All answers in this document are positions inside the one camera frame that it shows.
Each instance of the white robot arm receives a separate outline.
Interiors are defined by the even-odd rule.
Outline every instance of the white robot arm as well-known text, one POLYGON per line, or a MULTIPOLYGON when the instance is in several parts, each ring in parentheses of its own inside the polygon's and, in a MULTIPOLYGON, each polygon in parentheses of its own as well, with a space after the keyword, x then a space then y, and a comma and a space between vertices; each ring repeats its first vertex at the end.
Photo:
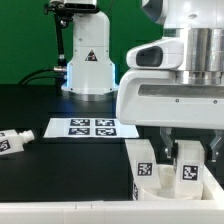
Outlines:
POLYGON ((142 10, 154 22, 164 25, 169 0, 142 0, 142 10))
POLYGON ((74 22, 73 58, 67 65, 66 97, 98 101, 112 98, 115 84, 114 64, 109 58, 110 22, 99 10, 97 0, 51 0, 61 22, 74 22))
POLYGON ((116 115, 124 124, 161 128, 168 158, 177 159, 176 190, 184 193, 192 180, 180 179, 183 164, 203 167, 204 156, 200 142, 173 142, 172 128, 215 130, 212 161, 224 143, 224 0, 142 0, 142 8, 164 24, 164 35, 128 52, 131 69, 120 82, 116 115))

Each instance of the warning label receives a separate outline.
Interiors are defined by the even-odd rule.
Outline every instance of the warning label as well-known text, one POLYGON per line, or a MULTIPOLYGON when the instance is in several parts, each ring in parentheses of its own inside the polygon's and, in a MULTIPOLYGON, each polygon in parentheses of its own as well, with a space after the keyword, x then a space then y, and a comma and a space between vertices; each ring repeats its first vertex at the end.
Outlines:
POLYGON ((90 51, 89 55, 86 58, 86 61, 98 61, 93 50, 90 51))

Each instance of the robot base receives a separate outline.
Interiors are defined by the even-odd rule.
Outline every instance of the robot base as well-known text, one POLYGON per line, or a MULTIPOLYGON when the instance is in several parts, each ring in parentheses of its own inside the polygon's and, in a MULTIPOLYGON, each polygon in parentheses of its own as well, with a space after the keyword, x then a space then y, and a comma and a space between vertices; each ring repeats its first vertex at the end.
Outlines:
POLYGON ((117 90, 111 91, 105 94, 80 94, 69 91, 62 91, 62 96, 69 99, 81 100, 81 101, 104 101, 117 97, 117 90))

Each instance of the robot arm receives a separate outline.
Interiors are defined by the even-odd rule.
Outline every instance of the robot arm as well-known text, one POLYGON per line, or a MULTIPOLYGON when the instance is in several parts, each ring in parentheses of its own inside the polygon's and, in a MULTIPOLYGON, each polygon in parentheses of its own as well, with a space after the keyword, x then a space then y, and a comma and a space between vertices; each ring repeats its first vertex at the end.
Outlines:
POLYGON ((63 21, 72 22, 75 13, 96 14, 100 11, 97 0, 51 0, 45 5, 45 14, 55 12, 63 21))
POLYGON ((152 21, 163 25, 168 14, 168 0, 142 0, 142 10, 152 21))

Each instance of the printed black and white pattern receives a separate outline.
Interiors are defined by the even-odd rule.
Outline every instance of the printed black and white pattern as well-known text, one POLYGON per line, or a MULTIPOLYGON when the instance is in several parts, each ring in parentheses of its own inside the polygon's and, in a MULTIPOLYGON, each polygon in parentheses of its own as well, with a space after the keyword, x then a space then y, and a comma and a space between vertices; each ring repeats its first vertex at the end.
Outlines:
POLYGON ((90 126, 89 119, 71 119, 70 126, 90 126))
POLYGON ((0 141, 0 152, 4 152, 9 149, 11 149, 11 146, 8 140, 0 141))
POLYGON ((70 128, 68 134, 81 136, 90 135, 90 128, 70 128))
POLYGON ((152 176, 152 163, 138 163, 138 176, 152 176))
POLYGON ((115 128, 96 128, 97 136, 117 136, 115 128))
POLYGON ((95 122, 96 126, 103 126, 103 127, 114 127, 115 122, 114 120, 102 120, 102 119, 97 119, 95 122))
POLYGON ((198 180, 198 166, 184 165, 183 180, 198 180))
POLYGON ((138 200, 138 188, 136 184, 133 184, 133 200, 137 201, 138 200))

